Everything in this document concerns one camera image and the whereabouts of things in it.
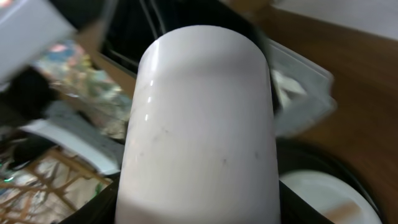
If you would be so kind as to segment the round black serving tray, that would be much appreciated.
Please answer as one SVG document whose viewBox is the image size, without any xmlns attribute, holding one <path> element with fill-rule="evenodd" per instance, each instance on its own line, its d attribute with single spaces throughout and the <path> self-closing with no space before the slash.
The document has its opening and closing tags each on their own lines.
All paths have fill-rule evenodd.
<svg viewBox="0 0 398 224">
<path fill-rule="evenodd" d="M 279 174 L 298 170 L 314 170 L 330 174 L 346 182 L 372 206 L 382 223 L 388 220 L 372 187 L 347 162 L 323 150 L 320 146 L 296 139 L 276 139 Z"/>
</svg>

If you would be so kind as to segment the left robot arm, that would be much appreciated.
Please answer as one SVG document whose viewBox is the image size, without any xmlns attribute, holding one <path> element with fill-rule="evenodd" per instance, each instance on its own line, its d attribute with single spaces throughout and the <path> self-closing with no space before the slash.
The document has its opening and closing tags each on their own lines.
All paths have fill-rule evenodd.
<svg viewBox="0 0 398 224">
<path fill-rule="evenodd" d="M 1 9 L 1 84 L 10 84 L 34 59 L 74 33 L 49 1 L 14 1 Z M 101 174 L 120 171 L 123 146 L 85 121 L 66 101 L 55 100 L 44 117 L 19 128 L 46 138 L 84 158 Z"/>
</svg>

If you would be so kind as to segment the clear plastic waste bin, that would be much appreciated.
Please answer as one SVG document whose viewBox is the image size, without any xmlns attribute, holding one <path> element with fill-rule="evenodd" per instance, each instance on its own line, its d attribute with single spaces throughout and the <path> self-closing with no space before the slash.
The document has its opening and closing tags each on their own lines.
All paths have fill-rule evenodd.
<svg viewBox="0 0 398 224">
<path fill-rule="evenodd" d="M 298 135 L 334 112 L 329 71 L 273 40 L 269 41 L 269 55 L 280 102 L 274 115 L 276 136 Z"/>
</svg>

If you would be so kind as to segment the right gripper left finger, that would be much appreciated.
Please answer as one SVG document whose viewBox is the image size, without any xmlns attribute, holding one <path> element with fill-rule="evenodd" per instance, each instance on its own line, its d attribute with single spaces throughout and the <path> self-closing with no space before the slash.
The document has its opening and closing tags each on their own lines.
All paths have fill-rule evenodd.
<svg viewBox="0 0 398 224">
<path fill-rule="evenodd" d="M 113 224 L 119 179 L 115 179 L 97 196 L 59 224 Z"/>
</svg>

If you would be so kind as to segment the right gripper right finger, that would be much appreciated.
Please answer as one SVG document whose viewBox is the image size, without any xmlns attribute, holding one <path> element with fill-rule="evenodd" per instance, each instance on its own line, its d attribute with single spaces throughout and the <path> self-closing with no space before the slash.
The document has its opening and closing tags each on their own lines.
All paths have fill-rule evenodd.
<svg viewBox="0 0 398 224">
<path fill-rule="evenodd" d="M 279 181 L 281 224 L 333 224 Z"/>
</svg>

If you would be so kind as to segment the white round plate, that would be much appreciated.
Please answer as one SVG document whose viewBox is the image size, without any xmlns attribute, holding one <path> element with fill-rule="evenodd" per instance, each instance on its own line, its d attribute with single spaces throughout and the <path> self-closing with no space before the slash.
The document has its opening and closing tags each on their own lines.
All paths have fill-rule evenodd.
<svg viewBox="0 0 398 224">
<path fill-rule="evenodd" d="M 280 176 L 280 180 L 332 223 L 382 223 L 375 209 L 357 190 L 330 174 L 299 170 Z"/>
</svg>

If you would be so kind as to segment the pink cup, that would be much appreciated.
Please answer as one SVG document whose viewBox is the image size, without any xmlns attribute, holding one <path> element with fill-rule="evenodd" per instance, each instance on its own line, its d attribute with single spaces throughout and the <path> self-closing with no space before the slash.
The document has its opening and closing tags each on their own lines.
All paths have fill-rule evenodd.
<svg viewBox="0 0 398 224">
<path fill-rule="evenodd" d="M 247 37 L 189 26 L 141 58 L 116 223 L 279 223 L 267 60 Z"/>
</svg>

